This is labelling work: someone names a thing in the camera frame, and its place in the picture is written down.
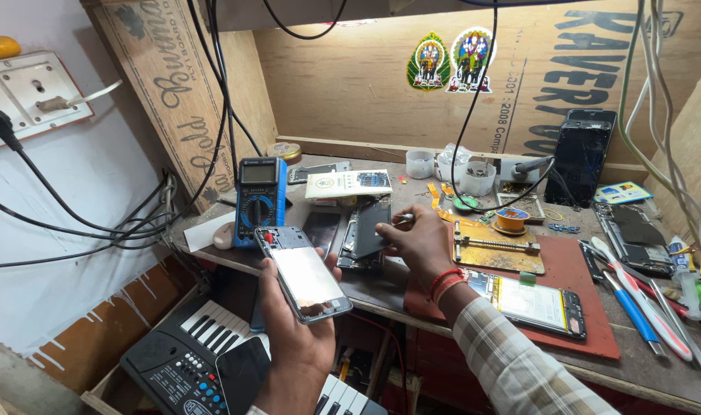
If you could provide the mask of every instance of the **workbench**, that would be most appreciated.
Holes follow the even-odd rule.
[[[320,165],[342,160],[345,159],[305,154],[298,165]],[[390,177],[393,178],[392,212],[414,203],[429,206],[432,197],[426,197],[421,194],[428,191],[428,182],[434,182],[436,187],[440,189],[440,183],[434,176],[421,180],[408,179],[407,184],[402,184],[397,177],[406,174],[403,163],[388,163],[367,159],[352,159],[350,162],[353,170],[387,169]],[[527,225],[531,233],[573,239],[590,239],[592,236],[605,238],[591,209],[575,212],[568,207],[543,203],[542,192],[544,189],[545,183],[540,184],[538,193],[543,207],[551,208],[561,213],[564,216],[564,220],[554,222],[546,219],[543,225]],[[286,224],[288,225],[303,225],[309,212],[312,211],[336,211],[343,213],[340,227],[331,248],[331,250],[337,252],[344,236],[351,210],[340,207],[315,206],[313,200],[305,199],[304,184],[288,186],[286,195],[294,203],[293,207],[286,210]],[[494,192],[488,196],[476,199],[483,206],[493,206],[495,205],[493,195]],[[186,241],[184,240],[183,231],[185,229],[234,210],[235,208],[229,205],[216,203],[203,215],[190,217],[178,226],[175,226],[172,233],[173,240],[181,249],[188,252]],[[476,219],[478,216],[476,214],[470,215],[472,219]],[[579,226],[581,229],[578,234],[556,232],[548,228],[549,223]],[[260,262],[263,259],[263,255],[260,250],[218,250],[214,246],[209,246],[193,252],[193,255],[256,276],[261,274]],[[404,311],[402,303],[409,271],[401,259],[387,257],[382,275],[353,275],[346,272],[343,275],[341,286],[353,301],[354,306],[359,309],[388,317],[418,329],[451,337],[452,332],[447,326],[421,320]],[[669,356],[667,360],[657,358],[649,351],[645,341],[635,329],[632,321],[617,301],[613,290],[608,287],[608,284],[596,283],[595,285],[619,345],[621,359],[619,361],[604,360],[595,356],[568,352],[546,345],[540,345],[541,349],[563,363],[568,372],[581,380],[603,385],[618,392],[628,393],[662,405],[687,410],[692,413],[701,413],[701,371],[696,367],[695,363],[683,362],[668,348],[666,348],[666,353]],[[686,328],[701,349],[701,325],[690,321]]]

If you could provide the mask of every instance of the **red repair mat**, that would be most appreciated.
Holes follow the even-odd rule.
[[[453,226],[447,224],[450,230],[450,243],[453,243]],[[545,265],[545,274],[537,277],[539,285],[560,288],[575,292],[581,299],[581,307],[584,313],[586,325],[586,340],[570,339],[566,336],[551,335],[538,329],[526,328],[517,325],[528,339],[539,344],[555,345],[563,349],[574,350],[581,353],[595,354],[609,359],[618,360],[620,349],[612,334],[609,321],[606,319],[604,307],[601,306],[599,295],[586,268],[584,256],[578,248],[575,239],[561,238],[558,236],[537,236],[540,244],[540,256]],[[503,269],[488,269],[480,267],[466,267],[494,275],[520,279],[518,272],[505,271]],[[404,293],[404,309],[411,315],[429,318],[444,323],[445,317],[433,303],[427,303],[427,295],[417,284],[415,278],[410,278],[407,291]]]

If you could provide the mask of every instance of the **blue multimeter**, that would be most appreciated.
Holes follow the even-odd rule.
[[[258,248],[256,227],[283,226],[286,162],[280,157],[246,157],[238,165],[235,238],[238,248]]]

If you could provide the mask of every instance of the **glue tube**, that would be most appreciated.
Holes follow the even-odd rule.
[[[678,236],[674,236],[671,239],[671,244],[669,245],[669,252],[671,254],[678,252],[686,247],[684,241]],[[699,295],[696,293],[696,282],[699,280],[699,273],[692,272],[689,267],[691,265],[691,254],[688,252],[671,255],[671,260],[673,260],[676,266],[676,272],[674,272],[671,279],[681,284],[681,289],[683,290],[683,298],[688,307],[686,312],[686,317],[692,320],[701,320],[701,310],[699,309]]]

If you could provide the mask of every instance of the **keyboard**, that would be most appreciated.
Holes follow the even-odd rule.
[[[229,402],[222,396],[215,360],[254,337],[261,339],[271,357],[265,333],[251,333],[248,322],[202,295],[134,344],[120,365],[163,414],[227,415]],[[387,411],[328,374],[314,415],[387,415]]]

